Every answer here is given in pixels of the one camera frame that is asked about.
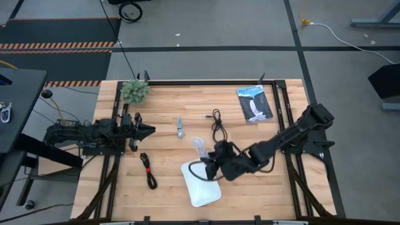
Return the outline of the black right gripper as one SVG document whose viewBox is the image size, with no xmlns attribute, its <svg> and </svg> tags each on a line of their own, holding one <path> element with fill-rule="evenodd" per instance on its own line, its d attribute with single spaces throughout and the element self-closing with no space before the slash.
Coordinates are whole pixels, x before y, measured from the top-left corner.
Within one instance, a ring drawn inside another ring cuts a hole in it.
<svg viewBox="0 0 400 225">
<path fill-rule="evenodd" d="M 249 172 L 247 158 L 233 142 L 219 141 L 214 145 L 214 150 L 200 157 L 200 160 L 206 163 L 205 171 L 208 181 L 220 179 L 216 175 L 219 168 L 228 181 L 233 181 Z"/>
</svg>

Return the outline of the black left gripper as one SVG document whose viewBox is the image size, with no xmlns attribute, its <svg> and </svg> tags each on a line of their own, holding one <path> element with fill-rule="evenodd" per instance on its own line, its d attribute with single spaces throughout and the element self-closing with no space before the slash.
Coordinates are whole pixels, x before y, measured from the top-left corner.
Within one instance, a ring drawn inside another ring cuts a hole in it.
<svg viewBox="0 0 400 225">
<path fill-rule="evenodd" d="M 129 139 L 129 148 L 132 152 L 137 152 L 137 140 L 139 134 L 139 141 L 142 141 L 146 137 L 156 132 L 156 128 L 154 126 L 146 125 L 141 123 L 142 117 L 139 112 L 136 112 L 134 115 L 134 124 L 132 125 L 132 136 Z"/>
</svg>

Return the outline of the white plastic bin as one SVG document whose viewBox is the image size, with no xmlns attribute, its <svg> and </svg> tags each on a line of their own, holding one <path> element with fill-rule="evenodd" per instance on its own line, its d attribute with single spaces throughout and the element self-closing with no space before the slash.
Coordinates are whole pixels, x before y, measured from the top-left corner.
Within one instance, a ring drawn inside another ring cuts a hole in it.
<svg viewBox="0 0 400 225">
<path fill-rule="evenodd" d="M 206 165 L 200 162 L 199 164 L 190 166 L 190 163 L 191 162 L 185 162 L 181 166 L 181 172 L 187 186 L 191 204 L 194 207 L 201 207 L 220 199 L 221 189 L 217 181 L 203 181 L 194 176 L 189 170 L 189 168 L 191 168 L 195 175 L 206 179 Z"/>
</svg>

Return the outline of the green potted plant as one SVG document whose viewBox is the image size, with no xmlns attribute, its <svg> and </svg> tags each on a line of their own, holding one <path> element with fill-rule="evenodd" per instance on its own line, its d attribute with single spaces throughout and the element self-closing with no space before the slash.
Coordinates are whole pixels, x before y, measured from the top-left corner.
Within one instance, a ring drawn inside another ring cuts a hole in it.
<svg viewBox="0 0 400 225">
<path fill-rule="evenodd" d="M 143 105 L 149 93 L 150 87 L 144 81 L 130 80 L 122 84 L 121 96 L 126 104 Z"/>
</svg>

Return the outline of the waterfall cover booklet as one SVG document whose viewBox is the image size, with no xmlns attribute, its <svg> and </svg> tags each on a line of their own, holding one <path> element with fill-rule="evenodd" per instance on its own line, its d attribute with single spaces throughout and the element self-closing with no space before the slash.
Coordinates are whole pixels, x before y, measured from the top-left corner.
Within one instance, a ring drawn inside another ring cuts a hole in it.
<svg viewBox="0 0 400 225">
<path fill-rule="evenodd" d="M 247 123 L 258 123 L 273 118 L 262 85 L 237 89 L 236 93 Z"/>
</svg>

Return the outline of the black desk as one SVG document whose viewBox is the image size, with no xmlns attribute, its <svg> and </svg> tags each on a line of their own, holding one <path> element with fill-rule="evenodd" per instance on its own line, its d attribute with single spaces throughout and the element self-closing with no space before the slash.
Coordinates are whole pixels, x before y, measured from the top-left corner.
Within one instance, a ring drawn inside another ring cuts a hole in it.
<svg viewBox="0 0 400 225">
<path fill-rule="evenodd" d="M 18 175 L 20 167 L 35 167 L 37 159 L 28 153 L 47 158 L 72 168 L 82 168 L 83 160 L 56 147 L 23 134 L 33 107 L 44 87 L 47 72 L 33 69 L 0 67 L 0 102 L 11 104 L 11 118 L 7 123 L 0 118 L 0 211 Z"/>
</svg>

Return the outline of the black hazard-striped floor mat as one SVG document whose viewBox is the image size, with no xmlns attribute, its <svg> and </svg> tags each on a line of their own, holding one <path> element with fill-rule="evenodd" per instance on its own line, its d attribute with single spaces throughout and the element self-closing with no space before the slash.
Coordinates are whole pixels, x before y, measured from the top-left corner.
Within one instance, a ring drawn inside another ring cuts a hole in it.
<svg viewBox="0 0 400 225">
<path fill-rule="evenodd" d="M 46 71 L 47 87 L 99 86 L 120 26 L 119 17 L 11 19 L 0 25 L 0 62 Z"/>
</svg>

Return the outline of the white key fob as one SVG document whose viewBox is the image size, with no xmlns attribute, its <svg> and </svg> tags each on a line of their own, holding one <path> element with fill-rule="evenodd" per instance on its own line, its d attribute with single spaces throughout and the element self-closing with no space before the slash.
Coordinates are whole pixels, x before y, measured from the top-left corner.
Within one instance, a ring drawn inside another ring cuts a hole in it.
<svg viewBox="0 0 400 225">
<path fill-rule="evenodd" d="M 0 120 L 2 123 L 8 123 L 11 120 L 12 103 L 6 104 L 0 102 Z"/>
</svg>

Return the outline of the black box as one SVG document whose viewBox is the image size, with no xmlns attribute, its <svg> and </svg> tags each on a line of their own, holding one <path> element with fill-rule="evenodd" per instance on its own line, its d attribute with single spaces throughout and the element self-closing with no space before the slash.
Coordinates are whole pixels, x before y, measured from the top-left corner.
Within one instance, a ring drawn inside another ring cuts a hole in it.
<svg viewBox="0 0 400 225">
<path fill-rule="evenodd" d="M 368 80 L 381 99 L 400 96 L 400 64 L 383 66 Z"/>
</svg>

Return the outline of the grey metal table leg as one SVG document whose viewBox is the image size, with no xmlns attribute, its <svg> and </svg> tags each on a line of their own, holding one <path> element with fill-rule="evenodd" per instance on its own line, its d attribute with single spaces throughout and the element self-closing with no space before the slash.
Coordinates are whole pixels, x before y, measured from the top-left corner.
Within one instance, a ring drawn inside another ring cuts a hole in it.
<svg viewBox="0 0 400 225">
<path fill-rule="evenodd" d="M 399 28 L 400 19 L 393 19 L 400 13 L 400 0 L 398 0 L 390 9 L 377 18 L 356 18 L 351 19 L 351 27 L 372 27 L 372 28 Z"/>
</svg>

